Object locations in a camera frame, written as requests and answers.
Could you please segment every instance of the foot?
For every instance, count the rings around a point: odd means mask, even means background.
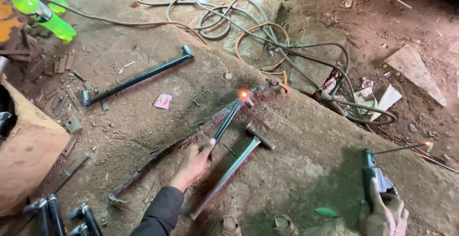
[[[236,217],[224,215],[212,227],[209,236],[242,236]]]
[[[303,233],[286,215],[277,215],[272,219],[273,233],[276,236],[302,236]]]

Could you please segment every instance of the cardboard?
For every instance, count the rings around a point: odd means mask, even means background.
[[[11,86],[18,121],[0,145],[0,217],[22,210],[26,199],[48,174],[70,135]]]

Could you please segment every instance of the green leaf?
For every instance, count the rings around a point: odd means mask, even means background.
[[[325,216],[330,216],[330,217],[336,217],[335,211],[328,209],[328,208],[316,208],[314,209],[318,214],[325,215]]]

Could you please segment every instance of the hand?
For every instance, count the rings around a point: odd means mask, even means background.
[[[193,182],[198,180],[206,171],[208,157],[214,144],[215,139],[210,139],[201,152],[199,152],[197,145],[190,146],[183,156],[179,168],[172,176],[169,186],[173,186],[178,188],[181,192],[185,192]]]
[[[370,206],[365,203],[360,214],[362,235],[405,236],[409,215],[408,210],[404,208],[405,203],[393,194],[379,194],[376,178],[371,179],[370,198],[373,202],[373,212],[370,214]]]

